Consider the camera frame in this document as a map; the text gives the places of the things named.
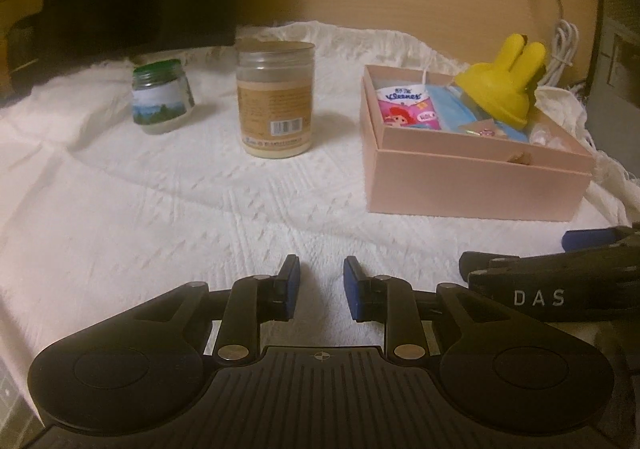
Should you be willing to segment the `pink box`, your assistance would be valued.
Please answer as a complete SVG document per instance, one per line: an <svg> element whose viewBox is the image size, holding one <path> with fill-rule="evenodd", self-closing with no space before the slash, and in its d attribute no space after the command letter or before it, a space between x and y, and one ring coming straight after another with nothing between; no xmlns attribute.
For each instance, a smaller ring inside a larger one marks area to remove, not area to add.
<svg viewBox="0 0 640 449"><path fill-rule="evenodd" d="M373 213L495 220L573 218L596 161L539 109L530 120L559 139L558 149L505 138L386 125L376 90L451 76L367 65L361 82L360 128L367 206Z"/></svg>

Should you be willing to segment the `yellow bunny plush toy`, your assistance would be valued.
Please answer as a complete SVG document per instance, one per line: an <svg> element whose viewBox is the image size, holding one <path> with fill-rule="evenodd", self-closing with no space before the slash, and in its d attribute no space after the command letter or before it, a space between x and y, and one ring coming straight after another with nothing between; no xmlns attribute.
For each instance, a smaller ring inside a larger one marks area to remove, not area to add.
<svg viewBox="0 0 640 449"><path fill-rule="evenodd" d="M522 34L508 36L493 62L477 62L454 77L462 92L492 118L523 131L547 50Z"/></svg>

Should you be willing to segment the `blue face mask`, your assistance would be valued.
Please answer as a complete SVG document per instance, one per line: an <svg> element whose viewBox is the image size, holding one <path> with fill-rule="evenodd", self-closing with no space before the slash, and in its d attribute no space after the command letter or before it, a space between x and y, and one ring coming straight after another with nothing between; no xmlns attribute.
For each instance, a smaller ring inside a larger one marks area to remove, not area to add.
<svg viewBox="0 0 640 449"><path fill-rule="evenodd" d="M491 117L485 110L480 109L471 99L454 86L426 85L428 94L432 97L437 112L440 126L443 131L460 133L458 127L474 121L492 119L506 132L505 139L514 142L527 143L527 135L524 132L514 130L511 126Z"/></svg>

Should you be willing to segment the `pink Kleenex tissue pack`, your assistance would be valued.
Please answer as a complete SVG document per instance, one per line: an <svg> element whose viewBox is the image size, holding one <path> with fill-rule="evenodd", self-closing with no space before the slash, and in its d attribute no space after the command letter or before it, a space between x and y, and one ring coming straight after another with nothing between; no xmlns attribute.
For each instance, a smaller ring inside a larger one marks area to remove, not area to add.
<svg viewBox="0 0 640 449"><path fill-rule="evenodd" d="M439 131L439 118L424 84L396 85L376 91L383 122L395 128Z"/></svg>

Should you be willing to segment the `red translucent packet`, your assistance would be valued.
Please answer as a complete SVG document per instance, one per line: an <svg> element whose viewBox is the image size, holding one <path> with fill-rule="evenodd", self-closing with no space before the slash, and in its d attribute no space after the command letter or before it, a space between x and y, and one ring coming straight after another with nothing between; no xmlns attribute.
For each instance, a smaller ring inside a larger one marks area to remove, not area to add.
<svg viewBox="0 0 640 449"><path fill-rule="evenodd" d="M468 124L463 124L458 127L460 133L470 134L474 136L482 137L496 137L506 138L506 132L498 125L498 123L492 119L483 121L474 121Z"/></svg>

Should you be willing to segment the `white textured cloth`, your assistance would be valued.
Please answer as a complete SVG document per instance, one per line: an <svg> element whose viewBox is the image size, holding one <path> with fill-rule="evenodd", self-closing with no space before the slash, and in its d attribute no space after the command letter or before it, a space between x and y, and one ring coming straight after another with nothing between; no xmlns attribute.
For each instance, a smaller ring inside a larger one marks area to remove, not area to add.
<svg viewBox="0 0 640 449"><path fill-rule="evenodd" d="M349 316L342 261L357 256L431 290L465 250L559 249L564 225L372 214L359 131L367 65L459 71L411 35L299 22L245 36L316 48L314 131L306 154L250 156L239 139L232 48L180 57L196 107L149 135L130 117L129 60L59 76L1 111L1 358L17 394L49 344L191 280L227 289L298 255L294 318L267 344L371 345L378 325Z"/></svg>

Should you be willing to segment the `green lid glass jar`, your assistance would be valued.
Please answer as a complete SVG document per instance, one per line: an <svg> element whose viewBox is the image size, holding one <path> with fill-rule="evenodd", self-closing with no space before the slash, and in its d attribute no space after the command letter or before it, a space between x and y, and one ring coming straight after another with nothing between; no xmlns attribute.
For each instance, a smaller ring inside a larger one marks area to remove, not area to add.
<svg viewBox="0 0 640 449"><path fill-rule="evenodd" d="M152 62L132 72L132 120L146 134L175 131L189 120L195 102L179 59Z"/></svg>

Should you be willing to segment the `tan label glass jar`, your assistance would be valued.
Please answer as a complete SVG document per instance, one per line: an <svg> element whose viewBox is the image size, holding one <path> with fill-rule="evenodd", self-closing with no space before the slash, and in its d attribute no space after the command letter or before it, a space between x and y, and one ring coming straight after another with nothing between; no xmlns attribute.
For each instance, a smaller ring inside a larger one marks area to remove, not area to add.
<svg viewBox="0 0 640 449"><path fill-rule="evenodd" d="M311 146L314 44L247 39L236 46L241 142L252 156L285 159Z"/></svg>

